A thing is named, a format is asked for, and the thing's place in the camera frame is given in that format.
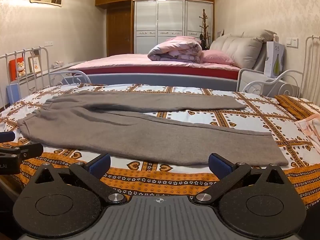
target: floral wallpaper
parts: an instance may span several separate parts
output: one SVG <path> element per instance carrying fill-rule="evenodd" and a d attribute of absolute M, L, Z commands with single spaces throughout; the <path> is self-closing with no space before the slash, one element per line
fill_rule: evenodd
<path fill-rule="evenodd" d="M 215 0 L 215 30 L 217 32 L 221 29 L 225 33 L 268 29 L 279 35 L 281 44 L 285 44 L 287 37 L 299 38 L 298 49 L 286 48 L 285 70 L 302 72 L 305 40 L 311 35 L 320 36 L 320 0 Z M 309 41 L 307 46 L 309 65 L 311 44 Z M 320 90 L 320 84 L 314 87 L 317 76 L 315 71 L 319 68 L 319 41 L 315 41 L 314 45 L 314 71 L 309 90 L 303 92 L 306 97 L 310 97 L 313 90 Z M 320 98 L 315 98 L 315 101 L 320 102 Z"/>
<path fill-rule="evenodd" d="M 53 41 L 49 63 L 71 63 L 103 57 L 104 12 L 95 0 L 62 0 L 62 7 L 0 0 L 0 55 L 44 46 Z M 0 87 L 7 85 L 5 60 L 0 60 Z"/>

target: teddy bear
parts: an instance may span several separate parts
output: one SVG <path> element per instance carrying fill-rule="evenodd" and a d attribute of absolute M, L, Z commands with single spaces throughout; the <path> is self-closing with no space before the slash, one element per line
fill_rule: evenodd
<path fill-rule="evenodd" d="M 19 73 L 19 77 L 24 76 L 26 74 L 26 70 L 24 67 L 24 61 L 18 63 L 18 73 Z"/>

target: upholstered headboard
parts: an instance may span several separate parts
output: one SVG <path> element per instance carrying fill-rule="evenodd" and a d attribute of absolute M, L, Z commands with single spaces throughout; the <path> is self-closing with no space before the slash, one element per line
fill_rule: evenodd
<path fill-rule="evenodd" d="M 253 30 L 242 33 L 228 33 L 212 42 L 210 49 L 228 54 L 240 68 L 264 70 L 267 55 L 267 41 L 273 40 L 268 30 Z"/>

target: silver bolt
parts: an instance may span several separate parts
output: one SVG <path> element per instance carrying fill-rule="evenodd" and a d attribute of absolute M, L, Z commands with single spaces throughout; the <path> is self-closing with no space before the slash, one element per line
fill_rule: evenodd
<path fill-rule="evenodd" d="M 120 202 L 121 200 L 124 199 L 124 195 L 119 193 L 114 193 L 114 194 L 110 194 L 108 196 L 108 199 L 111 200 L 112 202 Z"/>
<path fill-rule="evenodd" d="M 211 199 L 211 196 L 206 193 L 200 193 L 200 194 L 196 195 L 196 199 L 201 202 L 205 202 L 205 201 L 209 201 Z"/>

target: white box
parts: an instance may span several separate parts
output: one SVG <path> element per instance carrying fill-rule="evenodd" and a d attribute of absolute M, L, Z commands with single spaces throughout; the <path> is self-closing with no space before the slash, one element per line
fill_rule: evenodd
<path fill-rule="evenodd" d="M 267 41 L 267 57 L 264 65 L 264 74 L 276 78 L 282 73 L 284 60 L 284 45 L 275 41 Z"/>

